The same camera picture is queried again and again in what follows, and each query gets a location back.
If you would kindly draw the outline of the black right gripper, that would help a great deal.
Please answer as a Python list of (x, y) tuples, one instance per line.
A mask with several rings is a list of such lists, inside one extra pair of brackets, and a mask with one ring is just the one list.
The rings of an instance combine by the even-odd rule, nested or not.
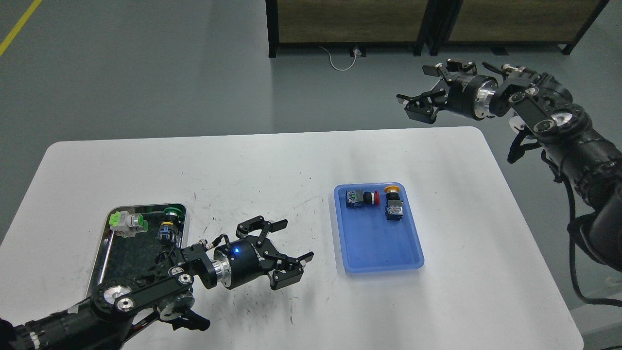
[(498, 82), (492, 77), (476, 75), (475, 62), (448, 58), (445, 63), (424, 65), (422, 71), (424, 75), (452, 82), (449, 89), (434, 88), (416, 97), (397, 94), (396, 100), (404, 106), (410, 120), (434, 124), (444, 106), (451, 113), (474, 120), (495, 117), (490, 106)]

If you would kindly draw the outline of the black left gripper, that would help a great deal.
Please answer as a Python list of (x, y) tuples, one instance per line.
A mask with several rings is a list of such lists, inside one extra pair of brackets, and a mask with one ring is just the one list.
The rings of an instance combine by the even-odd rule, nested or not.
[(231, 290), (249, 283), (260, 276), (270, 276), (271, 290), (276, 291), (291, 284), (298, 283), (304, 274), (304, 267), (311, 262), (314, 252), (300, 257), (289, 257), (284, 253), (267, 253), (266, 259), (259, 251), (276, 251), (273, 242), (268, 239), (269, 233), (285, 229), (287, 219), (267, 221), (264, 217), (254, 217), (236, 226), (237, 241), (215, 248), (214, 258), (224, 264), (224, 287)]

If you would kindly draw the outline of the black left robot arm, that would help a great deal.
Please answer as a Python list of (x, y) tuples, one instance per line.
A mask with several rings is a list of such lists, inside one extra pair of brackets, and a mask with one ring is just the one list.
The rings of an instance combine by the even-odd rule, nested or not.
[(221, 283), (234, 289), (268, 276), (272, 290), (297, 283), (313, 252), (291, 257), (278, 251), (267, 235), (288, 221), (262, 216), (240, 223), (236, 240), (222, 233), (165, 253), (146, 275), (104, 280), (91, 295), (62, 312), (17, 326), (1, 321), (3, 350), (120, 350), (152, 323), (174, 330), (206, 331), (211, 322), (195, 313), (193, 283), (207, 289)]

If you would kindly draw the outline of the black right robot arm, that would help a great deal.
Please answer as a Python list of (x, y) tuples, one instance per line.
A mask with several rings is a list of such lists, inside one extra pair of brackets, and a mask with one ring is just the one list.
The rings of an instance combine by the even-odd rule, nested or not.
[(552, 74), (509, 64), (482, 66), (501, 79), (479, 74), (475, 62), (449, 58), (422, 67), (425, 75), (438, 78), (432, 89), (415, 97), (397, 94), (396, 99), (411, 120), (427, 124), (433, 124), (440, 111), (477, 121), (512, 112), (518, 123), (507, 162), (513, 164), (527, 151), (541, 149), (554, 181), (566, 188), (575, 294), (586, 304), (620, 307), (619, 299), (584, 296), (576, 265), (579, 248), (594, 262), (621, 270), (620, 150), (593, 128), (584, 107)]

